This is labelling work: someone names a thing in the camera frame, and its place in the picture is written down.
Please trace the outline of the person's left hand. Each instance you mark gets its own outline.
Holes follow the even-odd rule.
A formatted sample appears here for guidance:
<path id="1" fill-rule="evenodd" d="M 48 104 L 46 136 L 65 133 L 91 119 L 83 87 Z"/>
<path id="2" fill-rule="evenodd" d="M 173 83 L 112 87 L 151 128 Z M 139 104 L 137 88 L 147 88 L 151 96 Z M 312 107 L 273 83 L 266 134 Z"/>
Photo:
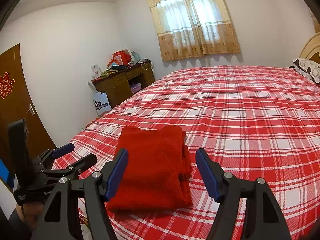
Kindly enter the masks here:
<path id="1" fill-rule="evenodd" d="M 41 202 L 25 203 L 22 206 L 16 205 L 17 214 L 22 222 L 34 230 L 37 219 L 43 210 L 44 204 Z"/>

